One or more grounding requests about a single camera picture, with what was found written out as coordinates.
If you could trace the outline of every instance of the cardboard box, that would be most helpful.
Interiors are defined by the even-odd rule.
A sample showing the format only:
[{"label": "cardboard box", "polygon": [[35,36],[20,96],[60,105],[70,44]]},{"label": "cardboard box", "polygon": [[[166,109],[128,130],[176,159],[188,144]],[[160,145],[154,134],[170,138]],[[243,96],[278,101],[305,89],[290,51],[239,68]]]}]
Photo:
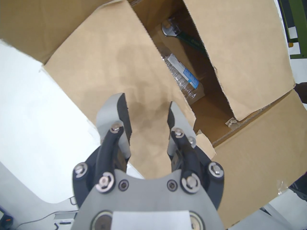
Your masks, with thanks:
[{"label": "cardboard box", "polygon": [[[198,145],[213,156],[212,144],[225,169],[218,212],[226,228],[307,170],[307,112],[293,91],[273,0],[107,1],[1,0],[0,37],[43,63],[51,57],[45,69],[93,123],[110,95],[125,92],[131,163],[146,178],[170,172],[170,101],[192,126],[196,117],[195,131],[206,135]],[[174,13],[209,57],[162,35],[161,22]],[[160,59],[161,42],[204,84],[194,113]]]}]

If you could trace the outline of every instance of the black cable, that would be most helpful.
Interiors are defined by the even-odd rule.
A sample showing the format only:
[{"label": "black cable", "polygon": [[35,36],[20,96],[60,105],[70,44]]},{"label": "black cable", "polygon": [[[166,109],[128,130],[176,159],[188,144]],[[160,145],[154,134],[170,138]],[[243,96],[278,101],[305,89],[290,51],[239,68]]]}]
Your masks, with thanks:
[{"label": "black cable", "polygon": [[16,230],[21,226],[21,225],[25,225],[25,224],[29,224],[29,223],[34,223],[34,222],[37,222],[37,221],[40,221],[40,220],[43,220],[45,218],[48,218],[49,216],[53,215],[53,214],[56,214],[56,213],[76,213],[78,212],[78,210],[74,210],[74,211],[55,211],[55,212],[52,212],[50,214],[48,214],[47,216],[41,218],[41,219],[37,219],[37,220],[33,220],[33,221],[28,221],[28,222],[24,222],[24,223],[21,223],[19,224],[18,227],[16,227]]},{"label": "black cable", "polygon": [[57,223],[54,224],[56,226],[56,229],[55,230],[58,230],[59,226]]},{"label": "black cable", "polygon": [[70,197],[70,198],[69,198],[69,201],[70,201],[70,203],[71,203],[72,206],[76,206],[76,205],[77,205],[77,202],[76,202],[75,204],[73,204],[72,201],[71,201],[71,199],[72,199],[73,197],[74,197],[74,196]]}]

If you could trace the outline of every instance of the adjustable wrench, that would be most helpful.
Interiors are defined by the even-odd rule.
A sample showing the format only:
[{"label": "adjustable wrench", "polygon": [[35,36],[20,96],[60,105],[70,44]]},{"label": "adjustable wrench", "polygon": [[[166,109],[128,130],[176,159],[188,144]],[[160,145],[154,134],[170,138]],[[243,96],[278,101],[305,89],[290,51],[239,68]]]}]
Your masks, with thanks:
[{"label": "adjustable wrench", "polygon": [[196,40],[185,32],[182,32],[175,23],[171,22],[170,27],[168,28],[165,25],[161,24],[161,28],[165,36],[176,37],[184,41],[188,45],[192,46],[193,48],[197,49],[201,53],[207,54],[202,42]]}]

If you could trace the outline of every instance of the plastic water bottle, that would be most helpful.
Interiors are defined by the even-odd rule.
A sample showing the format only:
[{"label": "plastic water bottle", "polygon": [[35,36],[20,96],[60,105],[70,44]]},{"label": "plastic water bottle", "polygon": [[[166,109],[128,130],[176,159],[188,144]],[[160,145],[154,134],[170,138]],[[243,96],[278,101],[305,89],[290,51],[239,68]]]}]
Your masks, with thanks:
[{"label": "plastic water bottle", "polygon": [[203,85],[182,63],[178,61],[175,55],[173,55],[166,46],[159,46],[158,50],[161,53],[162,60],[164,60],[168,69],[172,73],[188,104],[191,105],[204,97]]}]

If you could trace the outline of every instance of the bottle label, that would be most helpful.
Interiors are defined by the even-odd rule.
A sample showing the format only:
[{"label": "bottle label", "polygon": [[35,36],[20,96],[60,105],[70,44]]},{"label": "bottle label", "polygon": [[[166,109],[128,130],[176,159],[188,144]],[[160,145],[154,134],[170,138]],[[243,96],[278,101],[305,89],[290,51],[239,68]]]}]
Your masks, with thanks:
[{"label": "bottle label", "polygon": [[193,86],[194,89],[196,89],[198,87],[199,81],[182,63],[180,63],[178,61],[178,59],[175,57],[175,55],[171,54],[168,57],[168,61]]}]

